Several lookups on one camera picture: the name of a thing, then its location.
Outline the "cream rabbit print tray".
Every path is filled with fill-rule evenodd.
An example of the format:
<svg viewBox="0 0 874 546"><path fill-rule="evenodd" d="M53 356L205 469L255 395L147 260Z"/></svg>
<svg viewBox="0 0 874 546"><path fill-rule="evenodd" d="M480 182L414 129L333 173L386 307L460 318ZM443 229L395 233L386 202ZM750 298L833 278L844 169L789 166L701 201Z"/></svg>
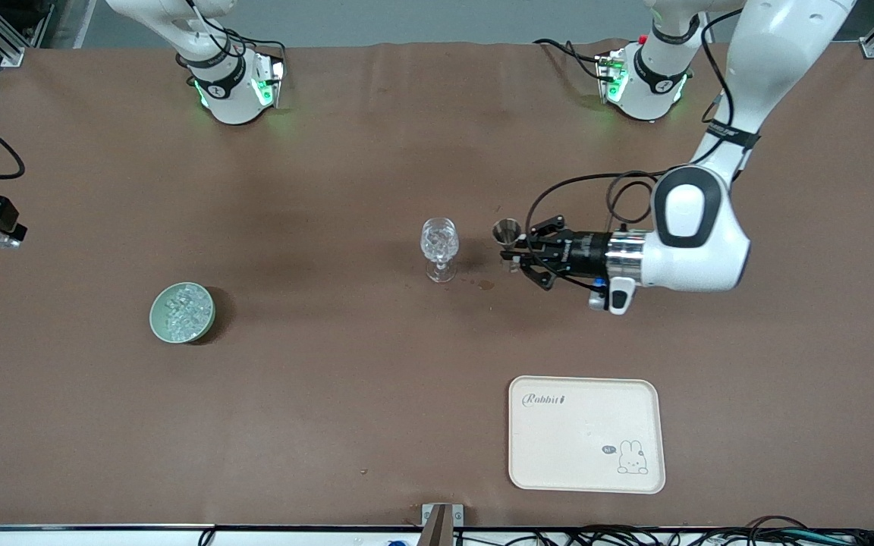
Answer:
<svg viewBox="0 0 874 546"><path fill-rule="evenodd" d="M508 474L518 488L658 494L658 391L639 379L524 375L508 390Z"/></svg>

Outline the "brown table mat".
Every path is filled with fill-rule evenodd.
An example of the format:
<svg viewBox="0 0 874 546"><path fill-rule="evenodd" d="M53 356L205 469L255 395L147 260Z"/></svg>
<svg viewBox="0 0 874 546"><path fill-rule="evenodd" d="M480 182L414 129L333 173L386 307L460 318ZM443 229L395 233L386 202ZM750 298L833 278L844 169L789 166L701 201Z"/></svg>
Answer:
<svg viewBox="0 0 874 546"><path fill-rule="evenodd" d="M874 60L837 44L734 184L752 252L729 293L643 290L628 314L507 273L492 225L544 189L691 157L709 66L629 121L534 45L288 53L281 107L199 106L166 49L28 53L0 73L0 524L874 528ZM451 282L424 222L450 218ZM658 494L524 490L524 375L658 391Z"/></svg>

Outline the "metal double jigger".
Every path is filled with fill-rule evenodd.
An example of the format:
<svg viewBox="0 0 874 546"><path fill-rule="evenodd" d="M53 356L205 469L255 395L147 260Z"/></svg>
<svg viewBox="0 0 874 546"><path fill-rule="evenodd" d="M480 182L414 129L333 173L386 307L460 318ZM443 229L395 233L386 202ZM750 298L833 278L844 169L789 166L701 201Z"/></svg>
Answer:
<svg viewBox="0 0 874 546"><path fill-rule="evenodd" d="M528 250L523 225L513 218L503 218L493 225L492 238L500 246L499 256L502 266L509 273L518 273L520 261Z"/></svg>

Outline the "clear stemmed wine glass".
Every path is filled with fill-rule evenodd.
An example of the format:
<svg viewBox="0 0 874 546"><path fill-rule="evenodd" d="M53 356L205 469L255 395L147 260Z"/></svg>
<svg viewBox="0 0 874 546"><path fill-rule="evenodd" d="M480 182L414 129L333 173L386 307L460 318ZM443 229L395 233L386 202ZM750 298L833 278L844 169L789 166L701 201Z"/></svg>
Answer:
<svg viewBox="0 0 874 546"><path fill-rule="evenodd" d="M457 227L450 218L431 218L424 222L420 249L426 259L426 275L435 283L454 279L454 259L459 251Z"/></svg>

